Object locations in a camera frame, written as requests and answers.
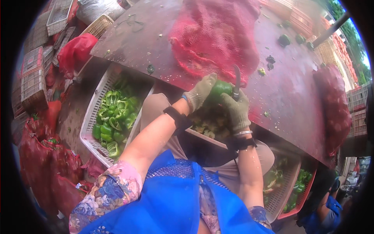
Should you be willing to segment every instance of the work glove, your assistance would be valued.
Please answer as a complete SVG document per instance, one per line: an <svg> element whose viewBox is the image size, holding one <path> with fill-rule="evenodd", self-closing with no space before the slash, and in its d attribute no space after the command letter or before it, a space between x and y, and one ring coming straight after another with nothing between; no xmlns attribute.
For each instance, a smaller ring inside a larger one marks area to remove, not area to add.
<svg viewBox="0 0 374 234"><path fill-rule="evenodd" d="M190 107L192 108L191 112L194 112L203 105L216 81L217 74L211 73L204 76L191 91L183 93L187 97Z"/></svg>
<svg viewBox="0 0 374 234"><path fill-rule="evenodd" d="M223 104L229 109L234 131L241 130L251 125L248 119L249 100L241 89L239 89L238 101L235 101L227 93L222 93L221 98Z"/></svg>

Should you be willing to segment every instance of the floral sleeve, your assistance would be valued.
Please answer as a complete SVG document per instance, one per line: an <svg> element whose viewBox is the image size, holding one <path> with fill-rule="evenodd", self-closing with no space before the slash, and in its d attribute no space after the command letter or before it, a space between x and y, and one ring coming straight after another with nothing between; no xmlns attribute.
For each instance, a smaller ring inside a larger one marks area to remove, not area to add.
<svg viewBox="0 0 374 234"><path fill-rule="evenodd" d="M254 221L262 224L264 227L270 230L272 229L270 222L266 218L265 208L262 206L252 206L248 208L248 211Z"/></svg>
<svg viewBox="0 0 374 234"><path fill-rule="evenodd" d="M125 161L117 161L98 177L92 190L70 215L71 234L116 208L136 201L143 183L136 169Z"/></svg>

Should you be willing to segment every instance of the blue apron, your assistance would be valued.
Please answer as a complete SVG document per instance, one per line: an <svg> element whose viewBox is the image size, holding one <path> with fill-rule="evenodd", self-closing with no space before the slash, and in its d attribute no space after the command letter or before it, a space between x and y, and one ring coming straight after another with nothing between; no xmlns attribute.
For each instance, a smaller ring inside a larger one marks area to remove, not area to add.
<svg viewBox="0 0 374 234"><path fill-rule="evenodd" d="M334 223L330 227L324 228L321 225L317 212L313 211L312 214L300 220L307 234L326 234L332 232L339 226L340 211L343 210L341 205L332 196L329 196L326 202L326 207L336 214Z"/></svg>
<svg viewBox="0 0 374 234"><path fill-rule="evenodd" d="M148 170L138 200L117 208L80 233L186 233L199 228L199 184L214 197L221 233L274 233L250 216L243 201L195 162L175 160L170 150Z"/></svg>

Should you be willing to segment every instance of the tree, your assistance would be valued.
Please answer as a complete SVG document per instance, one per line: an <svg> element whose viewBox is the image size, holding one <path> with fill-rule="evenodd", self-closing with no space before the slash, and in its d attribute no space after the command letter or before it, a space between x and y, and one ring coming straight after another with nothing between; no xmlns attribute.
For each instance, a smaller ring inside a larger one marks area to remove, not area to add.
<svg viewBox="0 0 374 234"><path fill-rule="evenodd" d="M326 7L335 20L344 14L344 9L337 0L327 0ZM345 22L340 29L347 38L348 48L350 48L347 52L352 60L359 85L363 85L372 78L370 68L363 63L363 58L366 55L365 47L357 33L356 27L350 20Z"/></svg>

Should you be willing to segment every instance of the metal pole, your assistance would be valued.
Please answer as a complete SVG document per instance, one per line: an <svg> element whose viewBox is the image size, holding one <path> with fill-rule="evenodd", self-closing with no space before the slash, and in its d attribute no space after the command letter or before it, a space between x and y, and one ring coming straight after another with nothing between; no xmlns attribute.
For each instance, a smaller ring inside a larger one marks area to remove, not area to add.
<svg viewBox="0 0 374 234"><path fill-rule="evenodd" d="M347 20L349 19L348 12L344 12L344 14L337 20L335 23L331 25L319 38L313 41L313 47L316 48L322 42L329 38L338 28L340 28Z"/></svg>

